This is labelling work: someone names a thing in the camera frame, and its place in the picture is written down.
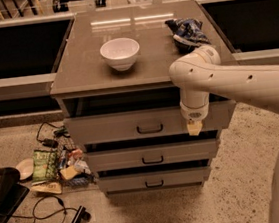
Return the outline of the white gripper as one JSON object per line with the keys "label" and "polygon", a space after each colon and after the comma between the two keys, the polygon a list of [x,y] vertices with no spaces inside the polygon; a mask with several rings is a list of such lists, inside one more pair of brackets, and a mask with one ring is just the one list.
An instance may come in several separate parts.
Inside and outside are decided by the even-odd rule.
{"label": "white gripper", "polygon": [[189,108],[185,104],[180,104],[181,115],[188,120],[187,128],[191,136],[198,135],[202,130],[202,120],[206,118],[209,112],[209,104],[205,104],[200,108]]}

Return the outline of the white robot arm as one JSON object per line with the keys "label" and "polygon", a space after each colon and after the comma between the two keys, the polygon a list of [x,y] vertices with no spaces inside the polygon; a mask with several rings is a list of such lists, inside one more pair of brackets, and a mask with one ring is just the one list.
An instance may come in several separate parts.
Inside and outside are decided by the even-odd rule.
{"label": "white robot arm", "polygon": [[[223,66],[213,46],[203,45],[170,65],[180,89],[182,116],[191,124],[209,111],[210,93],[279,114],[279,65]],[[279,223],[279,153],[273,172],[269,223]]]}

